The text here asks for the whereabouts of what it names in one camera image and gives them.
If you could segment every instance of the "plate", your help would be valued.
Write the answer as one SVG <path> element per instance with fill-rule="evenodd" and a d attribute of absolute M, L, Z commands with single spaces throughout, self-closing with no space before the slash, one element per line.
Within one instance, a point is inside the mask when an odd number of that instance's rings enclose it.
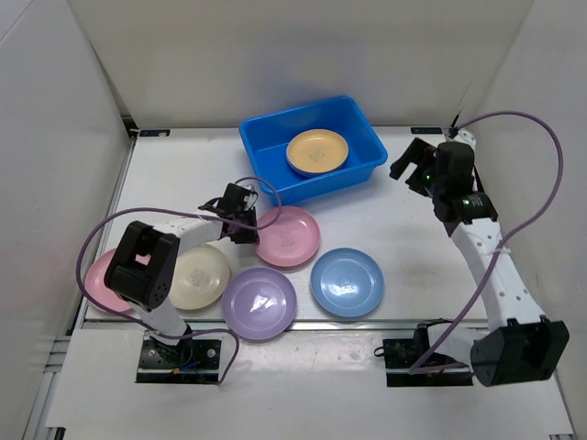
<path fill-rule="evenodd" d="M 198 310 L 216 301 L 230 280 L 230 266 L 215 247 L 195 247 L 175 262 L 169 296 L 174 307 Z"/>
<path fill-rule="evenodd" d="M 328 312 L 356 318 L 371 312 L 383 298 L 383 274 L 367 254 L 347 247 L 318 259 L 310 275 L 312 294 Z"/>
<path fill-rule="evenodd" d="M 294 286 L 275 269 L 254 268 L 239 273 L 222 297 L 222 313 L 239 336 L 254 341 L 271 339 L 295 318 Z"/>
<path fill-rule="evenodd" d="M 315 176 L 341 167 L 349 155 L 349 144 L 330 130 L 308 130 L 292 139 L 285 156 L 290 166 L 304 176 Z"/>
<path fill-rule="evenodd" d="M 258 221 L 268 223 L 277 209 L 265 213 Z M 308 261 L 320 247 L 320 228 L 307 211 L 284 206 L 273 225 L 259 231 L 257 255 L 273 266 L 290 268 Z"/>
<path fill-rule="evenodd" d="M 111 249 L 102 254 L 102 256 L 94 262 L 85 277 L 83 285 L 90 296 L 99 303 L 115 310 L 116 312 L 124 313 L 130 310 L 128 302 L 118 298 L 114 291 L 108 289 L 104 284 L 106 270 L 108 269 L 108 265 L 110 264 L 110 261 L 112 261 L 115 252 L 116 249 Z"/>

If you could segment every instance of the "white wall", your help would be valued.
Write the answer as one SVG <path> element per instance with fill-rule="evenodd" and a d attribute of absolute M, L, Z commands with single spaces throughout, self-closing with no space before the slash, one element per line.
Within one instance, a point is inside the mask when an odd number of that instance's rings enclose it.
<path fill-rule="evenodd" d="M 79 299 L 77 250 L 106 212 L 128 145 L 66 1 L 27 4 L 0 6 L 2 439 L 22 435 L 52 339 Z"/>
<path fill-rule="evenodd" d="M 234 127 L 335 94 L 375 124 L 447 124 L 479 103 L 532 0 L 70 3 L 147 128 Z"/>
<path fill-rule="evenodd" d="M 558 199 L 543 220 L 514 238 L 512 249 L 549 317 L 570 329 L 559 374 L 576 430 L 587 438 L 587 2 L 536 0 L 479 113 L 499 109 L 543 117 L 564 149 Z M 486 190 L 509 230 L 547 197 L 554 147 L 542 128 L 510 116 L 473 130 Z"/>

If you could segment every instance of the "blue plastic bin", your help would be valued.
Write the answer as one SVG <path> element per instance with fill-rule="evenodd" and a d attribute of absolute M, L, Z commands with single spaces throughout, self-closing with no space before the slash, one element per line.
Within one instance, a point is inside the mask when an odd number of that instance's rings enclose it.
<path fill-rule="evenodd" d="M 349 144 L 343 166 L 316 177 L 305 177 L 287 163 L 285 150 L 300 133 L 324 128 L 339 133 Z M 255 174 L 272 184 L 283 204 L 295 204 L 310 197 L 367 181 L 375 167 L 387 160 L 387 151 L 369 121 L 348 96 L 247 119 L 238 128 Z M 267 185 L 261 189 L 277 200 Z"/>

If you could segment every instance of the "cream plate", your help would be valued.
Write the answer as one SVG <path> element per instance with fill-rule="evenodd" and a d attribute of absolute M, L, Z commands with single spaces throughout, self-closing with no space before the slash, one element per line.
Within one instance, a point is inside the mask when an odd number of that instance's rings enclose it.
<path fill-rule="evenodd" d="M 229 280 L 227 258 L 215 247 L 203 245 L 177 259 L 169 296 L 178 309 L 201 309 L 222 295 Z"/>

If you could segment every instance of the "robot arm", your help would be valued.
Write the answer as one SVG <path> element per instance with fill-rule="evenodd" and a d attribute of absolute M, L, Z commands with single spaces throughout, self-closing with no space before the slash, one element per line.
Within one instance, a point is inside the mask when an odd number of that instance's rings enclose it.
<path fill-rule="evenodd" d="M 201 206 L 196 214 L 256 226 L 255 200 L 252 187 L 230 183 L 223 197 Z M 255 230 L 208 218 L 178 218 L 158 225 L 132 222 L 106 270 L 105 285 L 127 301 L 152 328 L 150 338 L 155 341 L 157 351 L 172 365 L 183 365 L 192 353 L 191 339 L 161 335 L 183 336 L 192 332 L 169 299 L 175 261 L 191 248 L 224 237 L 238 244 L 259 241 Z M 150 257 L 147 263 L 138 261 L 138 257 L 145 256 Z"/>
<path fill-rule="evenodd" d="M 463 130 L 456 139 L 437 148 L 415 139 L 392 165 L 390 176 L 398 180 L 410 163 L 416 165 L 406 183 L 432 199 L 435 216 L 479 284 L 502 239 L 501 227 L 490 198 L 473 189 L 474 137 Z M 485 386 L 546 380 L 569 341 L 569 332 L 564 323 L 550 322 L 533 300 L 508 249 L 499 252 L 503 255 L 482 291 L 489 335 L 457 326 L 437 352 L 470 366 Z M 443 320 L 426 324 L 426 341 L 418 344 L 422 353 L 448 326 Z M 422 338 L 421 329 L 417 337 Z"/>

